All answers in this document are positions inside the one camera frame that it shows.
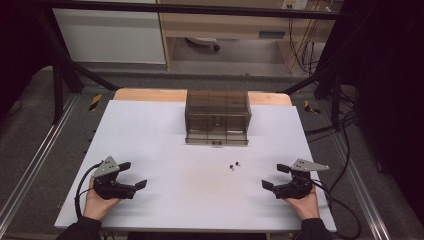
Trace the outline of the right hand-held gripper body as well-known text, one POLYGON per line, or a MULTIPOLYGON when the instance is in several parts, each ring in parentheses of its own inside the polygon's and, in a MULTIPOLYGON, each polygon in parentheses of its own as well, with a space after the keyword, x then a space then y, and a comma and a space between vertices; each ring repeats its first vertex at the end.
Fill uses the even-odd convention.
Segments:
POLYGON ((273 187, 273 193, 277 199, 295 198, 301 199, 312 189, 312 171, 326 171, 327 165, 318 164, 304 159, 297 159, 291 166, 289 174, 292 180, 283 185, 273 187))

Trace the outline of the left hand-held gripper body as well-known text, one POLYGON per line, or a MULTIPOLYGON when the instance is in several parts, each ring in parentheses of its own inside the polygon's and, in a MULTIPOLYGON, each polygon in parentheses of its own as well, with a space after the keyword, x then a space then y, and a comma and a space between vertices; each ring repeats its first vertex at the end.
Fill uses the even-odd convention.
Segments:
POLYGON ((135 185, 121 184, 117 181, 119 165, 112 156, 108 156, 92 175, 94 179, 93 189, 105 200, 132 199, 136 193, 135 185))

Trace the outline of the person's right hand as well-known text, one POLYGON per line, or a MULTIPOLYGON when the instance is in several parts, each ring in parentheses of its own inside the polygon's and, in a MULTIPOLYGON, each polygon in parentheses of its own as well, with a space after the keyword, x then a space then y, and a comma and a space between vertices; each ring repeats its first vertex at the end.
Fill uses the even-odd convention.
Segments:
POLYGON ((294 208, 301 220, 318 219, 320 217, 315 188, 312 188, 311 191, 301 199, 286 198, 285 202, 294 208))

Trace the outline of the person's left hand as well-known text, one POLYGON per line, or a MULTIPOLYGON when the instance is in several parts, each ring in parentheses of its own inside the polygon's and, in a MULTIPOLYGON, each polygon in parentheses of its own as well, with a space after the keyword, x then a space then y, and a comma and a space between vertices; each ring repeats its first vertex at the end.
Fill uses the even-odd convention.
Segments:
POLYGON ((121 200, 118 198, 105 200, 96 193, 93 186, 94 180, 91 179, 89 182, 89 190, 86 194, 83 216, 101 221, 115 205, 121 202, 121 200))

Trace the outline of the white table mat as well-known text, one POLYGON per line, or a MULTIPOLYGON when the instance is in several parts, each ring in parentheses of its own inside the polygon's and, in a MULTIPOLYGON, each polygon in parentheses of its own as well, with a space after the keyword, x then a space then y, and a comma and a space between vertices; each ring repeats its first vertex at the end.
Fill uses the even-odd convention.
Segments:
POLYGON ((112 156, 130 162, 118 181, 147 180, 116 205, 103 228, 126 231, 283 232, 301 221, 293 208, 263 189, 290 181, 277 164, 312 158, 293 106, 254 105, 247 146, 189 145, 184 103, 108 103, 79 171, 112 156))

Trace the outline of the yellow black tape strip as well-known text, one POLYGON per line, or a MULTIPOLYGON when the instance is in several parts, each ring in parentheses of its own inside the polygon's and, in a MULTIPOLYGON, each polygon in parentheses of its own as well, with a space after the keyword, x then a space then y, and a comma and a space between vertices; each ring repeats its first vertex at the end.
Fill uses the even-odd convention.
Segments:
POLYGON ((94 96, 94 98, 93 98, 93 100, 92 100, 92 102, 89 106, 89 111, 95 111, 95 109, 96 109, 98 103, 100 102, 101 98, 102 98, 102 94, 97 94, 97 95, 94 96))
POLYGON ((306 112, 311 112, 314 114, 321 114, 321 111, 319 109, 311 107, 310 102, 308 100, 304 100, 304 110, 306 112))

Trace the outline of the transparent grey drawer box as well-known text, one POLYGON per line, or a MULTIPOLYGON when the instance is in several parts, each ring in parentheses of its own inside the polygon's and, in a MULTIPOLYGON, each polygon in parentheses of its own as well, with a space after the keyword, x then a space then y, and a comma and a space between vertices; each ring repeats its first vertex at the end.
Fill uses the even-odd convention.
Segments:
POLYGON ((247 146, 251 116, 246 91, 188 90, 185 142, 212 146, 247 146))

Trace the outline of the black curtain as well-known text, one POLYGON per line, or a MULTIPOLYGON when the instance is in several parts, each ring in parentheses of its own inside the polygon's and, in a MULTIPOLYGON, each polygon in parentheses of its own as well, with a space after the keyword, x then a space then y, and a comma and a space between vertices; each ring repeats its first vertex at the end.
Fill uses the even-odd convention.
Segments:
POLYGON ((0 119, 11 110, 32 76, 51 64, 32 3, 0 0, 0 119))
POLYGON ((344 0, 352 17, 334 25, 325 56, 351 33, 342 82, 377 159, 424 226, 424 0, 344 0))

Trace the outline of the white cabinet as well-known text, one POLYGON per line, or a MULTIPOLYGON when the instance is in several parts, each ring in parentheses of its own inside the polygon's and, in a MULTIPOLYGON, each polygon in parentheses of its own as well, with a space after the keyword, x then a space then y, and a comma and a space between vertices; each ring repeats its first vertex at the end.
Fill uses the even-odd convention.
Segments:
POLYGON ((155 13, 71 9, 53 12, 74 61, 165 63, 155 13))

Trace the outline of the office chair base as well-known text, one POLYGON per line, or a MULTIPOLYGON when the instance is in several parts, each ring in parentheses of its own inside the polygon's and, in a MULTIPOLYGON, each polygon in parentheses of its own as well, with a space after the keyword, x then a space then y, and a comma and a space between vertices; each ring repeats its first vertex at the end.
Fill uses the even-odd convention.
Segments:
POLYGON ((218 45, 218 41, 215 38, 187 37, 187 40, 190 41, 191 43, 194 43, 194 44, 211 47, 214 51, 220 50, 220 46, 218 45))

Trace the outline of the wooden desk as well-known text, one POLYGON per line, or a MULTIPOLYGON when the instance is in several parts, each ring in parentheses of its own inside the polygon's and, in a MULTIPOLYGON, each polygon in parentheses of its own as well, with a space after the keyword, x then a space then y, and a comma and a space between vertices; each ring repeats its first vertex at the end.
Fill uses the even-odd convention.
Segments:
MULTIPOLYGON (((159 4, 226 6, 282 9, 283 0, 156 0, 159 4)), ((337 11, 339 3, 308 0, 302 11, 337 11)), ((333 29, 333 20, 218 16, 161 13, 162 33, 177 37, 217 39, 266 39, 274 41, 289 73, 301 71, 301 55, 309 47, 324 44, 333 29)))

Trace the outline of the aluminium floor rail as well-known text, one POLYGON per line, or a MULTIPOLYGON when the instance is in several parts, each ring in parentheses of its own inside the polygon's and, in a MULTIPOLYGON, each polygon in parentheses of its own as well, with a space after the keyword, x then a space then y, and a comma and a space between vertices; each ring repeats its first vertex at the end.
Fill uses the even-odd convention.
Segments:
POLYGON ((8 198, 4 207, 0 211, 0 236, 5 234, 7 228, 12 222, 16 212, 22 204, 28 190, 38 175, 38 172, 44 164, 45 159, 54 146, 56 139, 61 133, 64 125, 67 123, 67 120, 79 99, 79 94, 72 94, 67 99, 65 106, 63 107, 64 113, 58 119, 58 121, 50 127, 46 137, 43 139, 35 155, 32 157, 31 162, 20 178, 17 186, 14 188, 11 196, 8 198))
POLYGON ((391 240, 387 227, 365 185, 361 174, 351 157, 350 142, 345 129, 336 131, 333 136, 340 161, 346 166, 347 174, 355 196, 375 240, 391 240))

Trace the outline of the white wall outlet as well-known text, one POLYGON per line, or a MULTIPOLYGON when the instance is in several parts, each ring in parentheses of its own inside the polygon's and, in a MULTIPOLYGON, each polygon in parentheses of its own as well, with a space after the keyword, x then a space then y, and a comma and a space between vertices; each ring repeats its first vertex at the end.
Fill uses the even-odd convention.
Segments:
POLYGON ((308 0, 283 0, 281 8, 289 10, 304 10, 308 0))

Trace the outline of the black metal frame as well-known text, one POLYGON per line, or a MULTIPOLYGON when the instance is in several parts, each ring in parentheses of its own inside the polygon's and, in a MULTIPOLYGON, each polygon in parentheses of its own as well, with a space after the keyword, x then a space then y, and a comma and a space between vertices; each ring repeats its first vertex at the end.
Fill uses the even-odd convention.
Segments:
POLYGON ((302 11, 302 10, 273 10, 266 8, 226 7, 226 6, 203 6, 203 5, 179 5, 179 4, 156 4, 156 3, 126 3, 104 1, 78 1, 78 0, 34 0, 30 5, 38 25, 44 32, 46 40, 44 45, 53 63, 54 69, 54 93, 55 93, 55 118, 57 122, 63 110, 61 107, 62 93, 60 92, 61 80, 64 80, 73 93, 80 93, 83 84, 77 75, 88 77, 92 81, 108 90, 118 90, 119 87, 107 82, 95 75, 85 67, 76 63, 65 49, 46 17, 46 12, 52 8, 77 9, 94 11, 117 11, 117 12, 147 12, 147 13, 172 13, 172 14, 200 14, 218 16, 247 16, 268 18, 291 18, 291 19, 319 19, 338 20, 348 17, 341 12, 326 11, 302 11))

